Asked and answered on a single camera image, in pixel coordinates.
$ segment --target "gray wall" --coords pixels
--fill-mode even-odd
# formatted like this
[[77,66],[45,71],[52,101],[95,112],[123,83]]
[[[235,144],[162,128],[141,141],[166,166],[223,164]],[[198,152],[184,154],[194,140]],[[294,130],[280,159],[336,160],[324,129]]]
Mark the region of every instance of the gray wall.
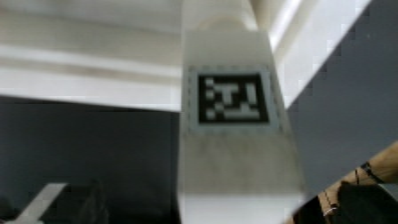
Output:
[[398,1],[376,0],[290,117],[317,194],[398,139]]

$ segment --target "white ceiling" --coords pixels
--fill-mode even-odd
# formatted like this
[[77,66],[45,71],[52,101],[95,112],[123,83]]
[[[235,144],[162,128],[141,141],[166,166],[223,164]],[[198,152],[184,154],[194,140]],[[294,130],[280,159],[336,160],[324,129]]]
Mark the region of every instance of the white ceiling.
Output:
[[2,0],[17,12],[180,33],[184,0]]
[[[370,1],[253,0],[287,106]],[[182,2],[0,0],[0,94],[178,111]]]

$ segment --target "qr-like code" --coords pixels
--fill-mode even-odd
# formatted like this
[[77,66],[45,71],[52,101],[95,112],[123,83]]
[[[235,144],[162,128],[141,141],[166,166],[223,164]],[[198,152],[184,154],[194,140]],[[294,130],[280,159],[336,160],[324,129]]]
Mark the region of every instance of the qr-like code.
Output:
[[260,74],[200,74],[200,123],[269,123]]

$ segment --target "ceiling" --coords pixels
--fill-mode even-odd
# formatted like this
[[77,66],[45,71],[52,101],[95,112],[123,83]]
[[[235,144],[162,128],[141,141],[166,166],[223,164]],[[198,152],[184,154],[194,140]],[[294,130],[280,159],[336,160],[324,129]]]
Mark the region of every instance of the ceiling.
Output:
[[[182,3],[2,0],[0,94],[180,111]],[[253,0],[287,106],[368,3]]]

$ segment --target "dark wall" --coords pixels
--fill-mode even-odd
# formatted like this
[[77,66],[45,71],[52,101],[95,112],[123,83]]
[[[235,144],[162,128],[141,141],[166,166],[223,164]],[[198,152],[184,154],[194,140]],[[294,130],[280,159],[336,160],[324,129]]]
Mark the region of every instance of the dark wall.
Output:
[[114,217],[171,222],[178,114],[0,98],[0,196],[104,182]]
[[317,194],[398,140],[397,0],[372,2],[290,117]]

